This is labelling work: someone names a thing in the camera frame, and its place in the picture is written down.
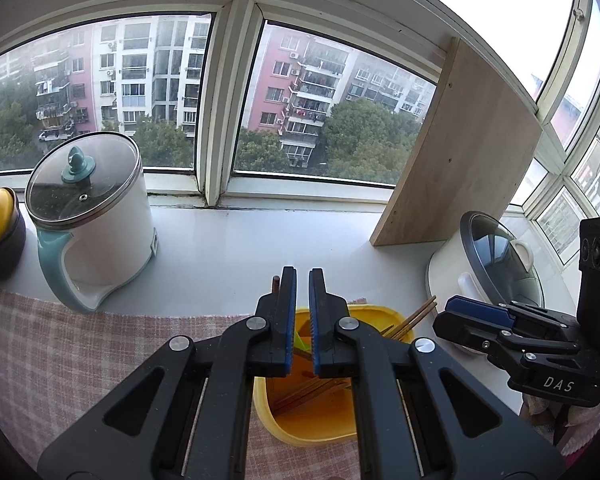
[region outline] wood plank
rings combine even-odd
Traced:
[[[540,133],[534,115],[496,70],[453,38],[422,129],[371,243],[447,240],[470,210],[500,218]]]

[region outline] yellow basket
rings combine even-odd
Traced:
[[[369,325],[384,330],[397,326],[404,316],[385,306],[349,305],[350,314]],[[311,345],[309,310],[296,310],[296,332],[300,339]],[[410,343],[413,334],[407,332],[402,341]],[[253,383],[253,401],[264,427],[277,439],[292,446],[320,446],[356,437],[356,418],[353,398],[349,388],[327,392],[294,410],[274,417],[269,409],[269,397],[280,398],[295,390],[312,376],[313,364],[307,359],[294,356],[291,374],[285,378],[256,377]]]

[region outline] pink checkered cloth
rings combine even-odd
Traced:
[[[172,336],[201,340],[243,316],[73,314],[60,304],[0,290],[0,428],[35,467],[49,443]],[[355,441],[299,448],[251,413],[246,477],[360,478]]]

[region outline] bright white sky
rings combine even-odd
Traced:
[[[544,80],[560,48],[572,0],[440,0],[465,20],[496,51],[529,92],[531,74]],[[585,105],[600,69],[600,13],[597,6],[578,72],[569,94]]]

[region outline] silver bolt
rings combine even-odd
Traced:
[[[267,325],[267,321],[260,316],[253,316],[247,320],[247,328],[249,330],[260,330]]]
[[[183,335],[177,335],[169,341],[169,348],[174,352],[180,352],[189,348],[189,339]]]
[[[343,330],[355,330],[360,326],[360,322],[355,317],[345,316],[338,320],[338,326]]]
[[[436,344],[431,339],[427,339],[426,337],[416,339],[414,345],[416,350],[423,354],[428,354],[436,349]]]

